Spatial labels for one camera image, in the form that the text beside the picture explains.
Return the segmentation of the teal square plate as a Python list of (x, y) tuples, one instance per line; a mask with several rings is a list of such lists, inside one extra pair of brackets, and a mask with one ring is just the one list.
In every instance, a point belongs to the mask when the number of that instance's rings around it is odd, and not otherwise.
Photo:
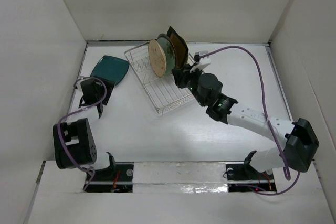
[(105, 79), (118, 85), (129, 70), (129, 63), (121, 58), (104, 55), (95, 65), (91, 77)]

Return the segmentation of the light green flower plate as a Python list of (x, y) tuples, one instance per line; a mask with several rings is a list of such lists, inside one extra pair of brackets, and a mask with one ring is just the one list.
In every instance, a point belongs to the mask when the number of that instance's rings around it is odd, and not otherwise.
[(166, 58), (166, 71), (165, 71), (165, 76), (168, 76), (172, 73), (172, 69), (175, 68), (176, 66), (176, 53), (175, 51), (168, 52), (164, 50), (165, 58)]

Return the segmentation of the black and amber square plate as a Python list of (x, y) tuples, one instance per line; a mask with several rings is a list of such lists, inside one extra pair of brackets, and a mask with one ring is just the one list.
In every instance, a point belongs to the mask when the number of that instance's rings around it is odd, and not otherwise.
[(175, 53), (176, 53), (176, 68), (181, 68), (185, 64), (187, 64), (188, 61), (188, 53), (189, 51), (186, 50), (185, 44), (184, 44), (184, 38), (182, 38), (174, 29), (172, 26), (168, 28), (167, 34), (174, 46), (175, 46)]

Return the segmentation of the beige round leaf plate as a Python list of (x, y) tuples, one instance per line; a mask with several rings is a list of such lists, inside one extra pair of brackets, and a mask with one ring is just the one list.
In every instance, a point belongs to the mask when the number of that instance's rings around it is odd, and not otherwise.
[(167, 62), (165, 53), (156, 40), (150, 40), (148, 44), (148, 55), (154, 73), (160, 78), (166, 72)]

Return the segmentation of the round woven bamboo plate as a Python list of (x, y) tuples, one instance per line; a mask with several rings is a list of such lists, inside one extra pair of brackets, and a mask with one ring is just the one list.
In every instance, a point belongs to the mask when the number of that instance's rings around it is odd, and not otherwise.
[(185, 40), (183, 40), (183, 41), (184, 41), (186, 50), (189, 51), (189, 47), (188, 47), (188, 45), (187, 45), (187, 42), (186, 42)]

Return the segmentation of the dark teal round plate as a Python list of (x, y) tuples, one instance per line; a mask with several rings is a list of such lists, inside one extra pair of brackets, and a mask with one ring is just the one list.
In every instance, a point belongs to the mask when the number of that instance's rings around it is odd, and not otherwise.
[(171, 38), (164, 34), (164, 33), (161, 33), (158, 35), (156, 41), (159, 43), (159, 45), (166, 51), (168, 52), (172, 52), (172, 51), (175, 51), (175, 46), (171, 40)]

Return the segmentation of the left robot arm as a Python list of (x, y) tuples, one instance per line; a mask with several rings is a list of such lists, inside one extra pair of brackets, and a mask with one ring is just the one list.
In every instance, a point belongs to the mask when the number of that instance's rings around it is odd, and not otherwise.
[(82, 93), (78, 109), (63, 116), (52, 127), (59, 169), (77, 168), (90, 178), (95, 176), (98, 150), (90, 124), (101, 118), (114, 86), (114, 81), (97, 77), (84, 77), (75, 82), (74, 88)]

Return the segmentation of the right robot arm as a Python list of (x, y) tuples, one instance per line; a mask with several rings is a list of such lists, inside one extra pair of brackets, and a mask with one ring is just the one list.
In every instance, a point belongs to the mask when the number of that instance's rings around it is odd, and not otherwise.
[(189, 89), (214, 121), (247, 129), (275, 142), (274, 148), (248, 154), (242, 166), (246, 177), (255, 178), (269, 169), (286, 166), (300, 173), (308, 171), (319, 147), (308, 120), (299, 118), (293, 122), (253, 110), (224, 95), (223, 84), (214, 74), (203, 73), (190, 65), (173, 69), (172, 74), (177, 87)]

